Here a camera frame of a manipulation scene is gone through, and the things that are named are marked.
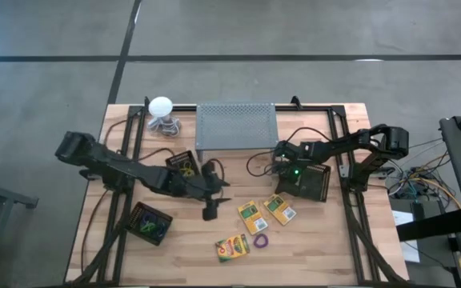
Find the gray floor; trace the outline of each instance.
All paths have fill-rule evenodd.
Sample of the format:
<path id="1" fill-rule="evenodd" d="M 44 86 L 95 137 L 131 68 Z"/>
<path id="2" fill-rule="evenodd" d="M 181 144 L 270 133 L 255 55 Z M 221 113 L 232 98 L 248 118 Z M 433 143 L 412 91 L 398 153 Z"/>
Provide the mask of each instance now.
<path id="1" fill-rule="evenodd" d="M 0 0 L 0 55 L 118 55 L 132 3 Z M 461 54 L 461 1 L 152 0 L 141 6 L 130 48 L 261 53 Z M 0 186 L 40 197 L 35 211 L 12 214 L 0 245 L 0 286 L 62 282 L 86 182 L 54 150 L 67 130 L 99 133 L 115 67 L 0 63 Z M 414 144 L 439 137 L 439 119 L 461 114 L 461 62 L 128 63 L 117 103 L 146 95 L 177 103 L 292 95 L 365 102 L 372 124 L 402 126 Z M 457 188 L 450 166 L 441 174 Z M 422 268 L 409 269 L 432 283 Z"/>

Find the wooden table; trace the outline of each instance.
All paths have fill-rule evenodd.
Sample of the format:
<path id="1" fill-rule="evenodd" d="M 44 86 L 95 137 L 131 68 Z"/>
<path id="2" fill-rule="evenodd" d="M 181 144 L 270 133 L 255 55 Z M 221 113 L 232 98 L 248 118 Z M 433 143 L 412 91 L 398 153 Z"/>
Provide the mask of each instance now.
<path id="1" fill-rule="evenodd" d="M 369 128 L 370 123 L 364 104 L 343 104 L 346 107 L 350 132 Z M 102 126 L 103 136 L 108 127 L 126 119 L 128 105 L 110 105 Z M 185 150 L 194 151 L 195 113 L 174 113 L 182 123 L 181 134 L 177 138 L 166 138 L 144 132 L 141 155 L 149 154 L 160 147 L 169 147 L 175 153 Z M 278 112 L 277 122 L 279 139 L 286 139 L 300 126 L 311 126 L 330 135 L 326 113 L 323 112 Z M 107 145 L 112 150 L 120 148 L 125 125 L 116 126 Z M 136 124 L 132 136 L 136 134 Z M 301 130 L 292 142 L 301 140 L 318 141 L 321 137 L 309 130 Z M 133 150 L 134 139 L 130 141 Z M 251 247 L 251 253 L 229 262 L 219 263 L 214 243 L 236 234 L 244 233 L 253 241 L 237 207 L 255 200 L 262 203 L 272 195 L 276 187 L 276 178 L 263 176 L 255 178 L 245 169 L 247 159 L 258 150 L 212 151 L 206 159 L 217 157 L 225 166 L 226 198 L 232 198 L 218 208 L 218 219 L 202 220 L 202 202 L 183 198 L 170 198 L 150 192 L 137 183 L 134 188 L 133 206 L 144 202 L 174 217 L 170 230 L 161 246 L 153 246 L 141 238 L 129 234 L 126 240 L 126 253 L 122 264 L 122 285 L 327 285 L 354 284 L 356 281 L 353 267 L 350 241 L 343 210 L 339 179 L 336 173 L 335 159 L 326 164 L 331 166 L 331 182 L 326 203 L 294 198 L 282 194 L 298 213 L 286 226 L 280 225 L 272 215 L 263 210 L 269 227 L 264 233 L 270 239 L 268 247 Z M 356 151 L 357 161 L 362 161 L 369 152 Z M 164 165 L 168 153 L 159 153 L 144 161 L 147 165 Z M 267 155 L 257 157 L 251 163 L 255 173 L 263 171 L 269 163 Z M 379 180 L 371 184 L 383 185 Z M 91 182 L 78 226 L 72 257 L 66 280 L 72 280 L 80 274 L 81 241 L 95 203 L 104 189 L 101 182 Z M 371 225 L 374 244 L 383 257 L 402 277 L 408 279 L 407 268 L 403 260 L 398 235 L 387 193 L 382 188 L 370 187 L 364 194 Z M 85 263 L 88 263 L 102 244 L 110 193 L 102 200 L 87 242 Z M 364 269 L 367 269 L 367 257 L 361 249 Z M 113 270 L 113 257 L 110 255 L 108 269 Z"/>

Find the yellow crayon box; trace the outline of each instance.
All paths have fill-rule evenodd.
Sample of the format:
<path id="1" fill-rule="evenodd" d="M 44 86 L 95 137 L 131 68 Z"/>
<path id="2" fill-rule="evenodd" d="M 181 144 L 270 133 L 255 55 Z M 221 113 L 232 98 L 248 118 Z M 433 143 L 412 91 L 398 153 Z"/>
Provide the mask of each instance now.
<path id="1" fill-rule="evenodd" d="M 245 234 L 236 235 L 215 243 L 218 260 L 225 262 L 250 253 Z"/>
<path id="2" fill-rule="evenodd" d="M 264 206 L 282 225 L 286 225 L 296 215 L 296 212 L 287 205 L 287 202 L 277 194 L 271 195 L 271 197 L 264 202 Z"/>
<path id="3" fill-rule="evenodd" d="M 250 231 L 250 234 L 254 235 L 261 230 L 265 230 L 268 227 L 268 223 L 264 221 L 261 212 L 255 205 L 254 201 L 250 201 L 247 204 L 238 207 L 239 216 L 245 222 L 245 225 Z"/>

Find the black floor stripe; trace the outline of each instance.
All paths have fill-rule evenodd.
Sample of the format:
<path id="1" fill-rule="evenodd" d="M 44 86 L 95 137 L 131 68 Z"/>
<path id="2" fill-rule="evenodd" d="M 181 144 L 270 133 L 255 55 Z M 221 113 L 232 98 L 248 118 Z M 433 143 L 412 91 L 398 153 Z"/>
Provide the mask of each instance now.
<path id="1" fill-rule="evenodd" d="M 0 56 L 0 62 L 117 62 L 119 56 Z"/>
<path id="2" fill-rule="evenodd" d="M 129 23 L 127 24 L 126 37 L 120 50 L 120 56 L 118 58 L 117 69 L 111 83 L 110 95 L 108 96 L 108 104 L 115 104 L 117 101 L 118 89 L 120 88 L 120 82 L 122 81 L 122 75 L 124 74 L 124 67 L 126 66 L 126 57 L 129 54 L 129 48 L 131 46 L 131 40 L 133 38 L 134 28 L 136 27 L 136 18 L 142 0 L 134 0 L 133 8 L 131 9 L 131 15 L 129 17 Z"/>
<path id="3" fill-rule="evenodd" d="M 325 62 L 325 61 L 461 61 L 461 54 L 356 55 L 134 55 L 128 62 Z"/>

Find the small black tray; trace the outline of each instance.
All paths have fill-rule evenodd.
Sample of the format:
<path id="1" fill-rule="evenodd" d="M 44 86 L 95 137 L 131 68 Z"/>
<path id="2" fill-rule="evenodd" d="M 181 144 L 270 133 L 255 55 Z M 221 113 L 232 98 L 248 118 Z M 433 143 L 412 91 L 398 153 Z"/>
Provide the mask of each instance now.
<path id="1" fill-rule="evenodd" d="M 141 239 L 159 246 L 170 228 L 173 218 L 141 202 L 136 203 L 130 214 L 126 230 Z"/>
<path id="2" fill-rule="evenodd" d="M 184 178 L 193 177 L 195 175 L 200 175 L 198 171 L 197 162 L 191 153 L 191 150 L 182 152 L 172 156 L 166 160 L 166 165 L 169 167 L 174 167 L 175 169 L 181 171 Z"/>

